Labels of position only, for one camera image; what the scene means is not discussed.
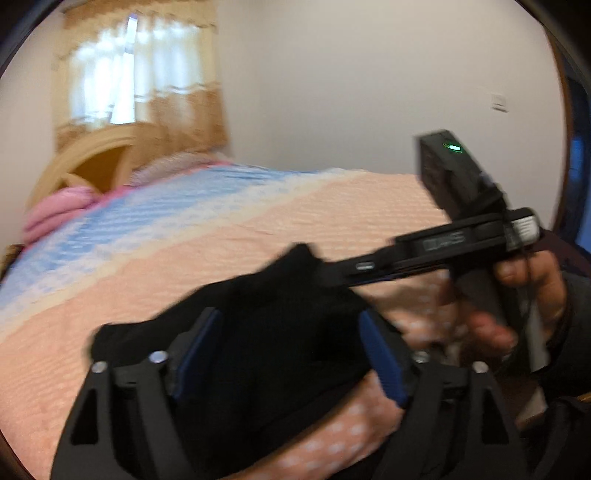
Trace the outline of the right hand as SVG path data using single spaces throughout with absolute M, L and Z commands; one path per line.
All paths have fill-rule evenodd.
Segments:
M 567 289 L 556 256 L 549 251 L 534 253 L 528 259 L 501 262 L 496 266 L 496 276 L 504 285 L 519 288 L 532 287 L 542 322 L 543 338 L 549 340 L 558 320 L 566 309 Z M 518 334 L 497 323 L 494 317 L 478 310 L 461 297 L 450 280 L 439 294 L 441 306 L 455 304 L 459 322 L 486 357 L 501 357 L 511 353 L 518 344 Z

